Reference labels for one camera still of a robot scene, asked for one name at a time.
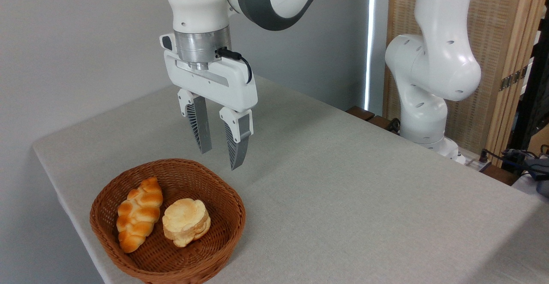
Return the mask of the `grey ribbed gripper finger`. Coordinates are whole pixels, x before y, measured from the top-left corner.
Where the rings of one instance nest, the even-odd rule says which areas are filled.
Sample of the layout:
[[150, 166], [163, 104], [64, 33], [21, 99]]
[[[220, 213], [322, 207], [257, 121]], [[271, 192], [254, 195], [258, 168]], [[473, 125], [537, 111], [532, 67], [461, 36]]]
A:
[[228, 107], [220, 110], [220, 118], [224, 121], [226, 141], [228, 146], [231, 169], [241, 166], [246, 153], [249, 137], [253, 135], [252, 111], [236, 112]]
[[212, 143], [205, 98], [182, 88], [178, 91], [177, 96], [181, 114], [190, 122], [200, 152], [203, 154], [210, 151]]

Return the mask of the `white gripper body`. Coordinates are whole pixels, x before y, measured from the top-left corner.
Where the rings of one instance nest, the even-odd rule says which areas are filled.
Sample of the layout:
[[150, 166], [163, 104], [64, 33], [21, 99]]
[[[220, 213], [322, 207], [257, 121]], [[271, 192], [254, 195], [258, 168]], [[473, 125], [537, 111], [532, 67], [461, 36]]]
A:
[[162, 35], [160, 44], [165, 50], [167, 74], [175, 86], [237, 112], [257, 104], [255, 79], [249, 78], [248, 67], [242, 61], [223, 57], [210, 63], [207, 70], [192, 69], [180, 60], [174, 34]]

